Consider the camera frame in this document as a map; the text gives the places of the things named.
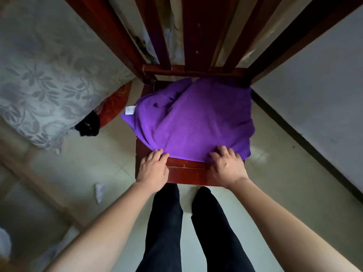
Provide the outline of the person's right hand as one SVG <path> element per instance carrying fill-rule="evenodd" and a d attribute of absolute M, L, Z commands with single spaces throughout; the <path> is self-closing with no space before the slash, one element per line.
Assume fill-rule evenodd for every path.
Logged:
<path fill-rule="evenodd" d="M 211 165 L 211 175 L 226 189 L 232 189 L 237 183 L 249 180 L 245 169 L 244 161 L 239 154 L 237 162 L 228 162 L 228 149 L 226 146 L 217 146 L 217 153 L 223 155 L 223 167 L 214 167 Z"/>

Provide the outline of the person's left hand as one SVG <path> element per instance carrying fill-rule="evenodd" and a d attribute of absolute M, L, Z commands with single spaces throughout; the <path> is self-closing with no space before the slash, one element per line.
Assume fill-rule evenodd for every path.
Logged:
<path fill-rule="evenodd" d="M 161 168 L 158 165 L 147 165 L 139 167 L 139 172 L 136 181 L 149 192 L 158 192 L 168 181 L 169 169 L 166 167 Z"/>

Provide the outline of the purple cloth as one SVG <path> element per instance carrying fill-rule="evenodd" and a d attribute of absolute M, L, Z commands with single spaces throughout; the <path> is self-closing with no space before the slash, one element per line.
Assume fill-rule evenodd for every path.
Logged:
<path fill-rule="evenodd" d="M 223 145 L 243 160 L 251 155 L 251 88 L 233 79 L 181 79 L 128 108 L 121 118 L 152 151 L 196 162 L 210 162 L 209 153 Z"/>

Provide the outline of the person's left forearm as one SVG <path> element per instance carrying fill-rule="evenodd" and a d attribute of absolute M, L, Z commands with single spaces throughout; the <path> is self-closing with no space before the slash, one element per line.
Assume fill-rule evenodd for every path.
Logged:
<path fill-rule="evenodd" d="M 144 205 L 165 184 L 133 183 L 44 272 L 111 272 Z"/>

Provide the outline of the person's right forearm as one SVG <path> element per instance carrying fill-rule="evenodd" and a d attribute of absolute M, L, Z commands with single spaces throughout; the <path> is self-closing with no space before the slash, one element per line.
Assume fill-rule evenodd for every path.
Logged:
<path fill-rule="evenodd" d="M 285 272 L 361 272 L 250 179 L 223 183 L 247 210 Z"/>

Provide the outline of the red patterned cloth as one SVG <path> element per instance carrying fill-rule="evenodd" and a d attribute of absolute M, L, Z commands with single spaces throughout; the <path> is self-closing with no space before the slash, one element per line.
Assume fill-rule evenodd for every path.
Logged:
<path fill-rule="evenodd" d="M 125 108 L 131 87 L 132 81 L 127 82 L 94 109 L 100 119 L 100 128 L 111 122 Z"/>

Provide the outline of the white paper scrap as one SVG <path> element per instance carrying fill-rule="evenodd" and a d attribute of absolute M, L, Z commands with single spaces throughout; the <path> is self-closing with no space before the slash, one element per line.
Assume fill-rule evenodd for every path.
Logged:
<path fill-rule="evenodd" d="M 96 183 L 94 185 L 94 199 L 96 203 L 99 205 L 103 200 L 105 186 L 101 183 Z"/>

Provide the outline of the black trousers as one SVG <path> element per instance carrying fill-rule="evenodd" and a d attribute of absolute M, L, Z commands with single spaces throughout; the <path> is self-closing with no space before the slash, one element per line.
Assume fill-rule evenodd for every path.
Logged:
<path fill-rule="evenodd" d="M 178 186 L 167 183 L 154 196 L 145 252 L 136 272 L 182 272 L 182 220 Z M 209 188 L 198 189 L 192 201 L 191 220 L 206 257 L 207 272 L 255 272 Z"/>

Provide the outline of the dark baseboard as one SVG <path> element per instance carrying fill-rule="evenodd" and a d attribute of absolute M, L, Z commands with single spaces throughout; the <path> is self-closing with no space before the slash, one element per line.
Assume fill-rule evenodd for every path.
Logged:
<path fill-rule="evenodd" d="M 283 117 L 274 110 L 254 90 L 251 91 L 252 100 L 276 122 L 296 143 L 298 143 L 312 158 L 324 167 L 352 196 L 363 204 L 363 192 L 351 183 L 331 162 L 329 162 L 311 143 L 309 143 L 299 132 L 297 132 Z"/>

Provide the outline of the black cloth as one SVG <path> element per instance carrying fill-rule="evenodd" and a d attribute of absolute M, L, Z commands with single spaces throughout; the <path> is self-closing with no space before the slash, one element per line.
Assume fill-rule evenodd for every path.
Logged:
<path fill-rule="evenodd" d="M 100 118 L 94 111 L 91 111 L 82 121 L 80 121 L 74 127 L 74 129 L 79 132 L 81 137 L 95 137 L 99 134 L 100 128 Z"/>

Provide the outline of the clear plastic bag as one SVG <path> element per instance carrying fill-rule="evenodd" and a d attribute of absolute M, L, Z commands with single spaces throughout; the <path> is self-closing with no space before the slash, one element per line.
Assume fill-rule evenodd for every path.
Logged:
<path fill-rule="evenodd" d="M 169 28 L 163 28 L 166 45 L 169 53 L 171 64 L 184 65 L 184 46 L 183 33 L 177 29 L 174 13 L 170 12 L 170 17 L 167 18 L 167 23 L 171 25 Z M 146 27 L 143 26 L 143 42 L 148 53 L 148 60 L 152 64 L 159 64 L 156 52 L 148 35 Z"/>

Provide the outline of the grey floral bedspread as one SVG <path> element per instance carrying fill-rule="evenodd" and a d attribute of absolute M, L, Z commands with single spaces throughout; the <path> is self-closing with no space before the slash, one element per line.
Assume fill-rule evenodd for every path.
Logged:
<path fill-rule="evenodd" d="M 0 0 L 0 116 L 34 145 L 60 149 L 134 78 L 65 0 Z"/>

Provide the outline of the white object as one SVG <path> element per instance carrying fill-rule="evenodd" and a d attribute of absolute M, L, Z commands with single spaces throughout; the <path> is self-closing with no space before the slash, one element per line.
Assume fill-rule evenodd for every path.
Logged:
<path fill-rule="evenodd" d="M 0 257 L 9 260 L 12 251 L 10 235 L 3 228 L 0 228 Z"/>

